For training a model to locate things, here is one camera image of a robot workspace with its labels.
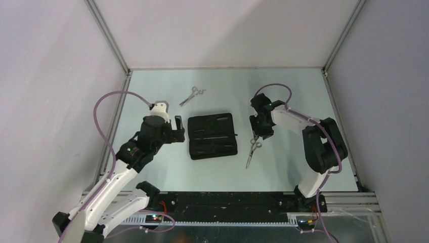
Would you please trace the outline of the silver scissors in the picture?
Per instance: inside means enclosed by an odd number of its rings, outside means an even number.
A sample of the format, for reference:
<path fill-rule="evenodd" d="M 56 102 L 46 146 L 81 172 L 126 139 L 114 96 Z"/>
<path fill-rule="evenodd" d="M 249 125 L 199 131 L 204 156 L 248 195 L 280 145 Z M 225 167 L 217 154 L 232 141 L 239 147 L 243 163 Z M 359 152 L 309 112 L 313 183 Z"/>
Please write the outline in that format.
<path fill-rule="evenodd" d="M 254 136 L 250 141 L 251 148 L 250 148 L 250 152 L 245 166 L 246 169 L 248 169 L 255 151 L 262 147 L 262 143 L 259 141 L 259 138 L 260 138 L 259 136 Z"/>
<path fill-rule="evenodd" d="M 194 97 L 196 97 L 198 95 L 202 95 L 205 91 L 206 91 L 206 89 L 199 89 L 197 87 L 193 87 L 192 93 L 190 94 L 190 96 L 188 96 L 184 101 L 182 101 L 179 104 L 179 106 L 182 107 L 182 106 L 186 105 L 191 99 L 193 99 Z"/>

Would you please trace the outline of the black zippered tool case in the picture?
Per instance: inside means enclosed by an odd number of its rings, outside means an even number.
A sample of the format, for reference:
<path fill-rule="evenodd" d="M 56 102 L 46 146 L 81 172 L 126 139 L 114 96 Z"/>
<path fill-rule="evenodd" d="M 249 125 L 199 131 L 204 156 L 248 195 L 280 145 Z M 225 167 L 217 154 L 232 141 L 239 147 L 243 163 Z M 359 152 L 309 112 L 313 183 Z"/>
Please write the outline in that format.
<path fill-rule="evenodd" d="M 192 160 L 233 156 L 238 145 L 231 113 L 188 118 L 189 155 Z"/>

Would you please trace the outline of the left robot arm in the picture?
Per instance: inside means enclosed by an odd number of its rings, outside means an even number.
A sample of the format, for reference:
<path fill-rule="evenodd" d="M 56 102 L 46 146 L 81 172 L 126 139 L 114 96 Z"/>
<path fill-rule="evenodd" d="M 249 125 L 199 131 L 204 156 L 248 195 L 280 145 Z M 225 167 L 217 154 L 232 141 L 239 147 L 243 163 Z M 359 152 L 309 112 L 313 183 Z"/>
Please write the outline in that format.
<path fill-rule="evenodd" d="M 70 212 L 58 212 L 52 223 L 59 242 L 103 242 L 109 233 L 139 210 L 159 207 L 159 189 L 147 181 L 137 184 L 126 199 L 111 205 L 121 190 L 150 162 L 164 144 L 185 141 L 182 118 L 176 129 L 158 115 L 143 118 L 141 128 L 115 154 L 111 170 Z"/>

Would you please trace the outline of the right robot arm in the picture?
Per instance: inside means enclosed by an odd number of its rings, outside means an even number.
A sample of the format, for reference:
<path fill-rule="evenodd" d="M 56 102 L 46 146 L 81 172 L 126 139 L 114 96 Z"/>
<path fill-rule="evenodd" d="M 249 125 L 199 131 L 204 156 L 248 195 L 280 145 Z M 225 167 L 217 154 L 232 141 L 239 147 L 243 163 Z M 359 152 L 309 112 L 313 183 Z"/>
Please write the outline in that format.
<path fill-rule="evenodd" d="M 249 117 L 253 139 L 252 149 L 261 147 L 259 139 L 274 135 L 274 126 L 286 127 L 303 138 L 308 170 L 296 186 L 295 207 L 302 212 L 315 204 L 314 196 L 326 183 L 330 174 L 342 171 L 341 162 L 348 157 L 348 150 L 336 121 L 313 118 L 302 114 L 285 102 L 271 101 L 265 94 L 255 95 L 250 104 L 254 114 Z"/>

